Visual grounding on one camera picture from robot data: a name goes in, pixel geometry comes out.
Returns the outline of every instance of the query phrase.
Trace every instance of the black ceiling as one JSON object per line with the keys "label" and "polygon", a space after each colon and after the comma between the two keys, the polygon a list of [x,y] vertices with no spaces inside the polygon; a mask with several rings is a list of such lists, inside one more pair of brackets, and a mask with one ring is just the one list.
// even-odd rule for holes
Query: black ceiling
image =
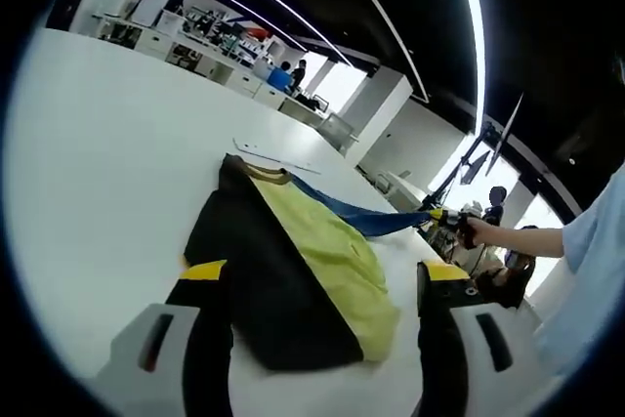
{"label": "black ceiling", "polygon": [[[407,60],[370,0],[283,1],[333,43],[403,71],[420,95]],[[468,131],[472,119],[446,98],[452,94],[456,103],[475,104],[475,44],[468,1],[379,1],[433,95],[429,108]],[[318,39],[271,0],[244,3],[289,34]],[[625,56],[625,25],[617,16],[625,0],[480,3],[486,112],[505,123],[525,92],[514,134],[556,173],[580,205],[589,205],[625,156],[623,139],[618,139],[625,128],[625,89],[617,85],[610,69],[616,51]],[[508,156],[515,159],[510,149]],[[574,166],[568,162],[570,156]]]}

